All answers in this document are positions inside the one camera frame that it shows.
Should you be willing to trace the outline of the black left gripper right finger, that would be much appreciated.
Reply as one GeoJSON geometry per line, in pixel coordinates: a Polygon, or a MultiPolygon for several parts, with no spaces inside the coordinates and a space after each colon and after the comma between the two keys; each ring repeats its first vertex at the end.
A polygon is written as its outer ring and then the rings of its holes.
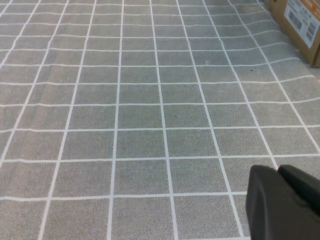
{"type": "Polygon", "coordinates": [[[277,172],[295,193],[308,204],[309,208],[319,215],[320,180],[289,164],[280,165],[277,172]]]}

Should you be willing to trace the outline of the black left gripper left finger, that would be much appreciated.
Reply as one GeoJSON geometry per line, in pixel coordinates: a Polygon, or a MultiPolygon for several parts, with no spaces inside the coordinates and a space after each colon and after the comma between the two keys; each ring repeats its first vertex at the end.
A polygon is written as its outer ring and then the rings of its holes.
{"type": "Polygon", "coordinates": [[[320,238],[320,215],[296,194],[278,169],[250,168],[245,209],[253,240],[320,238]]]}

